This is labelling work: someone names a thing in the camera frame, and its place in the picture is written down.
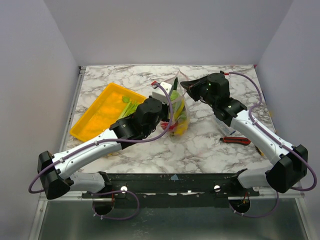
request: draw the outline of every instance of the white arm segment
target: white arm segment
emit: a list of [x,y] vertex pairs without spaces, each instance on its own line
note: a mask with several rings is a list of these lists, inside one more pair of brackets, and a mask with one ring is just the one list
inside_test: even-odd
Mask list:
[[238,181],[245,189],[252,187],[270,187],[265,172],[271,168],[272,166],[245,170],[238,176]]
[[[95,143],[96,141],[100,141],[103,139],[117,139],[117,136],[113,130],[107,129],[99,136],[96,136],[95,138],[86,141],[79,146],[54,154],[52,162],[54,163],[56,161],[59,161],[62,157],[65,157],[68,154],[73,153],[88,144]],[[98,158],[101,158],[102,156],[120,151],[121,149],[121,144],[117,143],[116,141],[101,143],[76,153],[75,155],[66,159],[65,162],[58,163],[54,167],[56,170],[60,170],[59,176],[62,179],[67,179],[83,166],[93,162]]]
[[[269,130],[255,117],[254,120],[259,123],[265,130],[267,130],[271,135],[277,138],[283,145],[292,149],[292,144],[280,138],[273,131]],[[237,114],[237,117],[233,118],[231,121],[231,127],[239,131],[246,138],[248,138],[254,145],[256,145],[269,159],[272,165],[275,165],[280,160],[280,155],[287,155],[289,152],[284,148],[281,148],[276,142],[271,140],[267,135],[265,135],[249,118],[249,111],[242,110]]]
[[75,172],[70,176],[73,184],[70,191],[88,191],[97,193],[105,187],[105,180],[99,173]]
[[[267,130],[275,138],[292,149],[292,144],[277,136],[274,132],[269,130],[255,117],[254,120],[259,123],[265,130]],[[264,134],[256,125],[253,124],[249,118],[249,111],[242,110],[237,114],[237,117],[231,121],[231,127],[245,135],[254,145],[256,145],[269,159],[272,165],[275,165],[281,158],[280,155],[288,154],[288,151],[280,147],[276,142],[271,140],[266,134]],[[259,169],[245,170],[238,176],[238,181],[245,188],[249,189],[252,187],[270,187],[266,179],[266,171],[272,167],[265,167]]]

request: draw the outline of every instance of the screw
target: screw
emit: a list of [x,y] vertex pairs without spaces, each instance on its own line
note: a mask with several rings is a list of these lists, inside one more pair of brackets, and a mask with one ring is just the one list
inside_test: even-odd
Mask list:
[[125,191],[128,191],[128,188],[126,186],[122,186],[120,190],[123,191],[122,192],[123,194],[125,194],[126,193]]
[[219,185],[215,185],[213,189],[215,192],[220,192],[221,187]]

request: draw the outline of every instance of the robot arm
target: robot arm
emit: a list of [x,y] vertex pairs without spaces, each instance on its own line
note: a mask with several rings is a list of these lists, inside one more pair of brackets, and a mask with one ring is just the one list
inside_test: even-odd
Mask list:
[[[166,92],[162,94],[169,97],[171,88],[166,86],[162,89]],[[150,97],[137,107],[135,113],[117,120],[95,138],[55,155],[48,151],[41,153],[38,158],[38,173],[53,165],[40,176],[47,199],[56,199],[69,191],[101,191],[110,183],[105,172],[77,171],[102,156],[142,142],[142,139],[156,129],[161,119],[167,118],[166,111],[168,108],[163,108],[159,100]]]
[[[181,85],[193,100],[208,104],[220,121],[250,139],[272,163],[273,167],[240,171],[237,180],[243,188],[272,187],[277,192],[285,193],[307,174],[306,165],[287,150],[294,151],[307,162],[307,149],[302,145],[295,147],[281,139],[255,117],[252,121],[247,107],[230,97],[229,81],[224,72],[185,81]],[[270,136],[281,142],[281,145]]]

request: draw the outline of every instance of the white wall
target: white wall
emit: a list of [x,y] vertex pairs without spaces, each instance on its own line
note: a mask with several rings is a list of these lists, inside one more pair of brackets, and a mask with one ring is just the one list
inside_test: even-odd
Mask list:
[[256,64],[292,0],[44,0],[79,65]]
[[43,0],[2,0],[0,33],[0,239],[23,240],[39,197],[28,184],[58,149],[79,69]]
[[[257,66],[257,74],[279,135],[309,151],[320,177],[320,1],[295,0]],[[304,187],[312,184],[310,173]],[[320,236],[319,186],[306,203]]]

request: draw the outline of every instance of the black mounting bracket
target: black mounting bracket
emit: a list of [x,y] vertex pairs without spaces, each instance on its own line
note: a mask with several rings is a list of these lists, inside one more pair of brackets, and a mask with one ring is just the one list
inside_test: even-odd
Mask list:
[[[120,190],[122,186],[136,194],[141,208],[228,208],[228,197],[243,197],[246,193],[259,196],[252,188],[244,189],[237,181],[239,173],[191,174],[138,174],[108,173],[111,185],[99,193]],[[107,214],[113,208],[134,209],[136,199],[130,194],[111,196],[83,193],[82,198],[92,199],[98,214]]]

